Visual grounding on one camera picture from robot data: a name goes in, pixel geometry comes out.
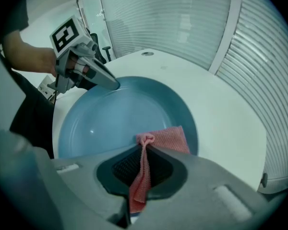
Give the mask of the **person's left hand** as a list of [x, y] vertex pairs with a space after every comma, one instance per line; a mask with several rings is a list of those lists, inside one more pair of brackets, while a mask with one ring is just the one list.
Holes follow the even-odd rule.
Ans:
[[89, 70], [89, 67], [86, 64], [84, 64], [81, 60], [79, 60], [77, 56], [71, 56], [70, 62], [71, 62], [70, 68], [78, 72], [86, 74]]

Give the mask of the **person's black clothing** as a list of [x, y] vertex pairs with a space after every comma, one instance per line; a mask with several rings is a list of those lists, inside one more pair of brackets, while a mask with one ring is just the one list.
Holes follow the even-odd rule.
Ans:
[[[4, 36], [13, 31], [21, 32], [28, 25], [26, 0], [19, 0], [8, 15], [0, 44], [2, 45]], [[21, 75], [19, 70], [13, 69], [4, 55], [1, 59], [11, 77], [25, 93], [25, 100], [17, 111], [10, 131], [23, 136], [33, 146], [45, 149], [49, 157], [53, 158], [52, 121], [54, 104]]]

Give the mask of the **white low shelf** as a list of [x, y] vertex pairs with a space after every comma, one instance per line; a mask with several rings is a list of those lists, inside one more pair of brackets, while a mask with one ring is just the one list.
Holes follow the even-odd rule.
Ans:
[[49, 101], [51, 101], [54, 98], [55, 90], [48, 87], [48, 85], [53, 83], [54, 81], [55, 78], [52, 75], [47, 74], [37, 88], [43, 94], [43, 96]]

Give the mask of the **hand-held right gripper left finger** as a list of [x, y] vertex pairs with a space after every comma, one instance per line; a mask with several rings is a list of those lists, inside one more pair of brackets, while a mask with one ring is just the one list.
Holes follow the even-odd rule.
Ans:
[[131, 225], [129, 188], [140, 170], [141, 148], [131, 145], [68, 159], [53, 159], [59, 176], [71, 191], [106, 221]]

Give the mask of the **big blue plate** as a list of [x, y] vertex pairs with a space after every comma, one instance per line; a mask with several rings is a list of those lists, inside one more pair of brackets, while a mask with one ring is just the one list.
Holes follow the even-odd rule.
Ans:
[[115, 91], [93, 87], [70, 108], [60, 129], [60, 158], [119, 149], [134, 144], [137, 134], [178, 126], [190, 152], [198, 153], [195, 121], [175, 91], [144, 77], [122, 77], [119, 82]]

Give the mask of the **black office chair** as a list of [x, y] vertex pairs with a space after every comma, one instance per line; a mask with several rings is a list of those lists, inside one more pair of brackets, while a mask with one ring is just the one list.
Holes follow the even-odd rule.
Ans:
[[94, 41], [94, 45], [92, 47], [92, 50], [95, 51], [95, 58], [97, 60], [99, 60], [101, 63], [103, 64], [106, 64], [107, 62], [110, 62], [111, 61], [111, 56], [110, 56], [110, 52], [109, 50], [111, 49], [110, 46], [106, 46], [106, 47], [103, 47], [102, 50], [105, 51], [106, 55], [107, 55], [107, 60], [103, 57], [101, 51], [100, 51], [100, 48], [99, 48], [99, 42], [98, 42], [98, 36], [96, 33], [90, 33], [90, 36], [92, 38], [92, 40]]

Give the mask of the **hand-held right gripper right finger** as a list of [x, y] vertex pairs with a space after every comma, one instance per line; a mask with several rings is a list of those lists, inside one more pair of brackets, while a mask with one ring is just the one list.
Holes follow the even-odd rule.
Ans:
[[258, 230], [278, 207], [213, 161], [150, 148], [154, 172], [134, 230]]

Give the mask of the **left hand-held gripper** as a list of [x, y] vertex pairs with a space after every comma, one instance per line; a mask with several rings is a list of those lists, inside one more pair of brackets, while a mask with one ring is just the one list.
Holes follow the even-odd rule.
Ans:
[[[50, 40], [56, 56], [56, 80], [48, 87], [59, 93], [65, 93], [76, 85], [86, 90], [96, 85], [108, 90], [120, 87], [114, 75], [94, 58], [92, 47], [95, 43], [84, 23], [76, 16], [60, 25], [50, 35]], [[78, 63], [78, 71], [71, 69], [71, 56], [77, 56], [85, 65]]]

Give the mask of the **person's left forearm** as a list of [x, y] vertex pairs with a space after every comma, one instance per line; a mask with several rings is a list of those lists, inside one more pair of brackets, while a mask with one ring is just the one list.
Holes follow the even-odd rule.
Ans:
[[24, 42], [19, 31], [4, 36], [2, 49], [13, 69], [56, 76], [54, 50], [48, 47], [35, 47]]

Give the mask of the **pink cloth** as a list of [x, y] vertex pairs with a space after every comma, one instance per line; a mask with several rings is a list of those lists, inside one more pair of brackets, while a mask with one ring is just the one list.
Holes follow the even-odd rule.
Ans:
[[142, 147], [140, 170], [129, 188], [130, 213], [140, 213], [146, 205], [146, 193], [152, 188], [147, 146], [166, 148], [181, 153], [190, 153], [183, 128], [169, 127], [136, 135], [136, 142]]

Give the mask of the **white window blind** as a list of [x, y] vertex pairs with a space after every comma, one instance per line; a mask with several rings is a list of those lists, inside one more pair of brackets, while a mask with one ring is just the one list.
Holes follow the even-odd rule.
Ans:
[[101, 0], [117, 57], [155, 49], [208, 69], [230, 0]]
[[288, 178], [288, 25], [270, 0], [242, 0], [218, 77], [251, 106], [266, 129], [264, 171]]

